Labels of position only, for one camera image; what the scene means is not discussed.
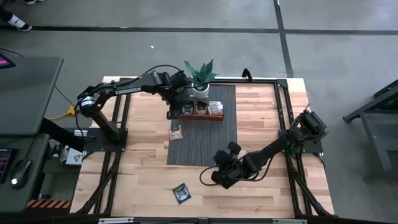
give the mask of black line on floor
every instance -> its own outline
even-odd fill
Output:
[[[282,20],[282,13],[280,11],[279,0],[274,0],[274,7],[275,7],[276,20],[279,28],[279,37],[280,37],[280,44],[282,46],[282,55],[284,57],[284,62],[285,62],[286,76],[287,78],[293,78],[294,74],[293,74],[292,62],[290,61],[289,48],[287,46],[285,27],[284,27],[284,22]]]
[[[398,35],[398,30],[311,30],[286,29],[286,34],[305,35]]]
[[[14,30],[11,26],[0,26],[2,30]],[[88,26],[33,26],[37,31],[79,31],[79,32],[201,32],[201,33],[243,33],[277,34],[278,29],[245,28],[171,28],[171,27],[88,27]]]

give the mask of green plant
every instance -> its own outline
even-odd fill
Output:
[[[191,64],[185,61],[185,66],[192,73],[192,78],[194,84],[196,84],[195,89],[198,91],[206,90],[207,84],[215,79],[219,73],[212,72],[213,70],[213,59],[206,65],[203,63],[200,70],[194,69]]]

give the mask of gray mat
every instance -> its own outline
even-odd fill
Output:
[[[209,100],[222,102],[224,120],[173,120],[172,126],[181,125],[183,139],[170,141],[168,165],[212,166],[218,150],[228,151],[230,141],[237,141],[236,93],[233,85],[210,85]]]

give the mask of white pot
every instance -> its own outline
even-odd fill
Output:
[[[193,97],[195,97],[197,99],[207,98],[207,96],[209,95],[209,89],[210,89],[210,85],[209,84],[207,84],[206,90],[203,90],[203,91],[198,91],[195,88],[192,88]]]

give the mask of computer mouse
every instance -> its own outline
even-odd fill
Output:
[[[29,169],[32,161],[21,159],[11,169],[10,184],[13,189],[21,189],[29,178]]]

